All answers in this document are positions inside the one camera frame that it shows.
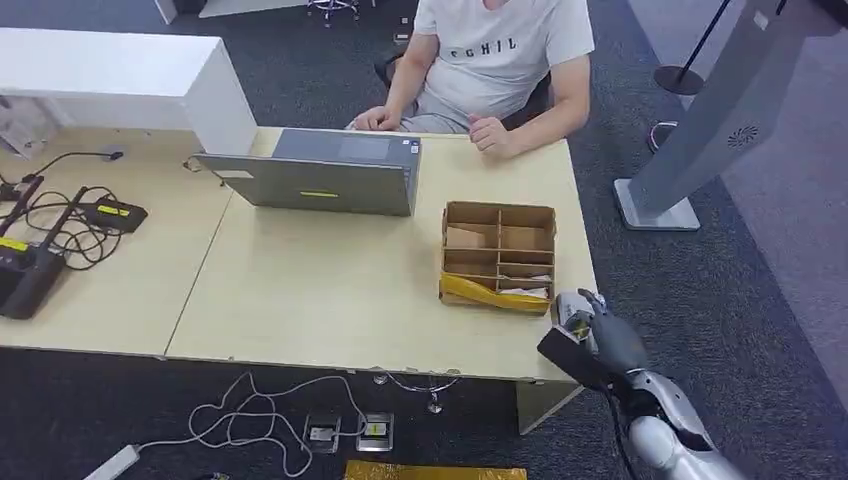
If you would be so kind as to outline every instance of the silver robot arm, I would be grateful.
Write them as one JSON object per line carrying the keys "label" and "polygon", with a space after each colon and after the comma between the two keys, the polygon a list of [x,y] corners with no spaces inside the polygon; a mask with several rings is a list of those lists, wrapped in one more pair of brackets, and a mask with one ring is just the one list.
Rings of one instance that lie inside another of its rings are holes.
{"label": "silver robot arm", "polygon": [[668,480],[746,478],[718,451],[689,399],[671,380],[645,370],[633,376],[632,386],[653,396],[662,412],[630,421],[628,438],[645,463]]}
{"label": "silver robot arm", "polygon": [[686,394],[650,370],[633,327],[609,312],[600,295],[578,293],[557,296],[554,327],[539,352],[586,388],[618,399],[625,435],[639,457],[664,478],[747,478],[716,448]]}

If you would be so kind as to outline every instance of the man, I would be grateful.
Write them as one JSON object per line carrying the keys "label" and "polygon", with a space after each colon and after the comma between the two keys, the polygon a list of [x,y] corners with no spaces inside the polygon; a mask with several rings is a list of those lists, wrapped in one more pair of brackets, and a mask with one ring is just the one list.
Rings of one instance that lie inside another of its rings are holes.
{"label": "man", "polygon": [[[511,158],[586,123],[594,46],[586,0],[420,0],[386,104],[351,126],[468,133],[485,155]],[[501,120],[549,70],[553,108],[507,131]]]}

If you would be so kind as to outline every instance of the floor socket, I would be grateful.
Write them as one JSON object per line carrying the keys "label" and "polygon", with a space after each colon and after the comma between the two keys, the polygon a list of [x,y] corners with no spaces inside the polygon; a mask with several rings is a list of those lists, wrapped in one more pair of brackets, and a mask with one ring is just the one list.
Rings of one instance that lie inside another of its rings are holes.
{"label": "floor socket", "polygon": [[313,415],[306,417],[306,429],[303,442],[313,453],[336,453],[339,450],[339,436],[342,417],[339,415]]}
{"label": "floor socket", "polygon": [[356,437],[360,452],[389,452],[394,446],[395,414],[366,413],[365,432]]}

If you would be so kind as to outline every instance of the office chair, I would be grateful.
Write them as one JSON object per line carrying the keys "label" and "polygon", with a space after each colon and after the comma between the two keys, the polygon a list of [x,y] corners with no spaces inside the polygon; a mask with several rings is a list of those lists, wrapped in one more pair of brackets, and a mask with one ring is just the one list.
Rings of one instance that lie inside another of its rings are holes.
{"label": "office chair", "polygon": [[[397,45],[374,62],[374,72],[386,86],[386,89],[391,87],[396,63],[405,52],[406,45]],[[548,72],[545,78],[533,89],[524,107],[502,120],[504,127],[507,130],[514,130],[544,113],[550,106],[550,95],[548,93],[550,85],[551,74]]]}
{"label": "office chair", "polygon": [[311,7],[324,12],[324,26],[330,28],[330,15],[338,10],[353,10],[353,19],[359,20],[359,0],[308,0],[306,14],[312,16]]}

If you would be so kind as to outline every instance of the printed text on t-shirt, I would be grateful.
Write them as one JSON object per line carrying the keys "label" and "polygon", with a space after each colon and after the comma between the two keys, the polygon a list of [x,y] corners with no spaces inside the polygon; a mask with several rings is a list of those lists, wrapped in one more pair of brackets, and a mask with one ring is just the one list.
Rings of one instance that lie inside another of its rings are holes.
{"label": "printed text on t-shirt", "polygon": [[474,55],[489,55],[492,53],[500,53],[505,50],[515,50],[516,48],[518,48],[518,44],[515,43],[515,40],[513,40],[512,37],[510,37],[503,41],[498,40],[496,42],[486,42],[480,45],[479,49],[453,49],[451,50],[451,57],[458,58],[460,55],[464,55],[466,57],[473,57]]}

